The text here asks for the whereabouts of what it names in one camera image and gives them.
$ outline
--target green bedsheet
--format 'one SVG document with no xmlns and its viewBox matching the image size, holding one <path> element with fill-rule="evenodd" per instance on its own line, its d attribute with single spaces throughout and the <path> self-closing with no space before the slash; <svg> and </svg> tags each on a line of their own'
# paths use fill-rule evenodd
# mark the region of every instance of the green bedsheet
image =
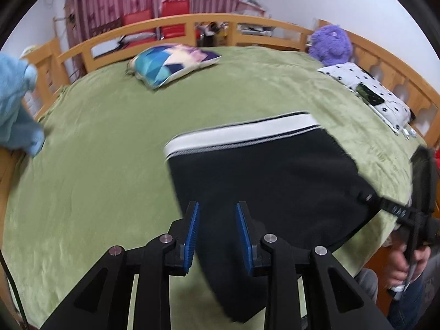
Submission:
<svg viewBox="0 0 440 330">
<path fill-rule="evenodd" d="M 409 158 L 419 141 L 394 135 L 349 90 L 317 72 L 319 62 L 262 47 L 215 50 L 223 55 L 218 65 L 155 93 L 125 75 L 126 62 L 97 70 L 66 87 L 43 119 L 43 150 L 15 174 L 3 249 L 35 325 L 110 246 L 142 246 L 180 218 L 163 155 L 176 134 L 307 110 L 378 192 L 408 200 Z M 382 211 L 335 255 L 355 275 L 393 226 Z M 170 279 L 170 297 L 175 330 L 263 326 L 263 312 L 231 323 L 197 261 L 189 275 Z"/>
</svg>

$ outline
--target stuffed animal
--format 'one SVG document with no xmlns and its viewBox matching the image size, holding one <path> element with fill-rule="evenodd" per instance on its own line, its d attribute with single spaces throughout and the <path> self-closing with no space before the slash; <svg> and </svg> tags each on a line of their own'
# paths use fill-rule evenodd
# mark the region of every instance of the stuffed animal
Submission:
<svg viewBox="0 0 440 330">
<path fill-rule="evenodd" d="M 23 149 L 32 157 L 43 147 L 45 134 L 21 99 L 27 91 L 35 89 L 37 75 L 33 65 L 0 53 L 0 145 Z"/>
<path fill-rule="evenodd" d="M 353 46 L 347 33 L 339 26 L 330 24 L 321 27 L 311 36 L 309 55 L 324 66 L 346 63 L 353 54 Z"/>
</svg>

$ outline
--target purple stuffed animal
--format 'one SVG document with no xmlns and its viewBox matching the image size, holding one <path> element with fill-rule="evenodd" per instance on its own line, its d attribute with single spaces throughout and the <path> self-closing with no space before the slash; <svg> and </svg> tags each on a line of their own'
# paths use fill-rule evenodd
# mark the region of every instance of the purple stuffed animal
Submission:
<svg viewBox="0 0 440 330">
<path fill-rule="evenodd" d="M 346 63 L 353 54 L 353 46 L 347 33 L 339 26 L 329 24 L 317 30 L 312 36 L 309 55 L 321 61 L 324 66 Z"/>
</svg>

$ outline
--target human hand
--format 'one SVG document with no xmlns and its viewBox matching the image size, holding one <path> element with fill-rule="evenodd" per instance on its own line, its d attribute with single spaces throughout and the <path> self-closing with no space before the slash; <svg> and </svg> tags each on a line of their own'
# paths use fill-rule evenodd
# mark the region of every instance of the human hand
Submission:
<svg viewBox="0 0 440 330">
<path fill-rule="evenodd" d="M 388 256 L 388 263 L 385 268 L 386 284 L 388 287 L 402 285 L 408 276 L 409 265 L 403 253 L 406 244 L 393 232 L 391 233 L 392 249 Z M 431 249 L 427 246 L 414 251 L 413 259 L 417 262 L 411 281 L 416 280 L 424 271 L 431 255 Z"/>
</svg>

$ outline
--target metal screw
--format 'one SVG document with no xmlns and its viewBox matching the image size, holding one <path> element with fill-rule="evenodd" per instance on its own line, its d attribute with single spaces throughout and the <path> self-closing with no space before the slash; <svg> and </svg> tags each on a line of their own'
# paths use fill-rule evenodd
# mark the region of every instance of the metal screw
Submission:
<svg viewBox="0 0 440 330">
<path fill-rule="evenodd" d="M 120 255 L 122 253 L 121 246 L 113 246 L 109 249 L 110 255 Z"/>
<path fill-rule="evenodd" d="M 316 246 L 315 247 L 315 253 L 317 255 L 326 255 L 327 254 L 327 249 L 323 246 Z"/>
<path fill-rule="evenodd" d="M 168 235 L 166 233 L 165 235 L 159 237 L 159 241 L 161 241 L 162 243 L 169 243 L 172 241 L 172 235 Z"/>
<path fill-rule="evenodd" d="M 275 235 L 273 235 L 272 233 L 268 233 L 267 235 L 265 235 L 264 237 L 264 240 L 267 242 L 267 243 L 274 243 L 274 242 L 276 242 L 276 240 L 278 239 Z"/>
</svg>

